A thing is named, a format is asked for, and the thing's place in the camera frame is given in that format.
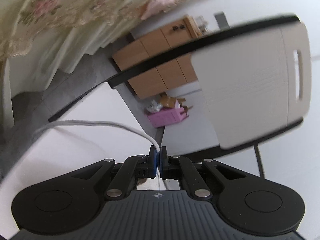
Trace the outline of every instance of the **wooden cabinet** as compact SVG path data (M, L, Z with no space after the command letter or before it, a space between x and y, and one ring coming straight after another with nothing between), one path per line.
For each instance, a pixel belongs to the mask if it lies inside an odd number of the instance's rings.
M177 62L179 63L179 66L183 72L183 75L186 78L186 81L188 83L198 80L196 76L196 72L193 69L193 66L191 64L191 54L178 57Z
M183 19L175 21L161 28L171 48L191 40L191 34Z
M182 86L187 83L186 78L176 59L157 67L168 90Z
M120 70L125 70L147 58L149 58L149 54L146 52L140 40L130 43L113 55L113 59ZM167 90L156 68L129 79L128 82L141 99Z
M149 54L144 49L141 41L136 40L117 51L112 57L120 70L125 70L142 60L147 59Z
M139 39L150 57L170 49L170 46L162 31L155 30Z
M186 16L130 43L116 52L113 59L120 70L125 70L142 60L196 38L198 33L199 29L196 29L193 19ZM188 54L130 79L129 84L138 97L144 99L196 80Z

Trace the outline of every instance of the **gray cable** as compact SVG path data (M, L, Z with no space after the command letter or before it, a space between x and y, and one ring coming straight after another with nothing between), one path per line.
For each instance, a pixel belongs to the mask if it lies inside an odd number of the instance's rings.
M42 133L50 128L54 128L56 126L112 126L112 127L118 127L130 132L133 132L135 134L138 134L147 140L149 140L156 148L157 152L160 152L160 147L155 139L153 139L151 136L147 135L145 132L140 131L138 129L135 129L133 127L127 126L125 124L117 123L117 122L109 122L109 121L85 121L85 120L64 120L64 121L54 121L51 123L48 123L41 127L40 129L36 130L33 134L34 138L39 134Z
M253 149L254 149L254 152L256 154L256 159L257 159L257 164L258 164L258 168L259 168L260 177L265 179L264 170L263 170L263 165L262 165L262 160L261 160L261 155L260 155L258 144L254 144L253 145Z

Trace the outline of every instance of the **pink flower pattern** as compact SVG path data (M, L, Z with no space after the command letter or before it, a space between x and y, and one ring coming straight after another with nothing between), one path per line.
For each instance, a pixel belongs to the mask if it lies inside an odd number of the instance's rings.
M33 14L36 17L41 17L42 15L45 15L49 13L50 11L54 10L60 0L38 0L33 3Z

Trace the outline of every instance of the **screw head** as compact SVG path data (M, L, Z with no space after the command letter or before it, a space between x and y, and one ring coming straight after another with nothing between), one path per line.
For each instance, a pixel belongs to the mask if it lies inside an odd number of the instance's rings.
M122 191L119 190L119 189L116 189L116 188L109 189L109 190L107 191L107 195L108 195L109 197L119 197L119 196L122 195Z
M197 196L197 197L209 197L210 196L210 191L209 190L207 190L207 189L197 189L196 191L195 191L195 195Z

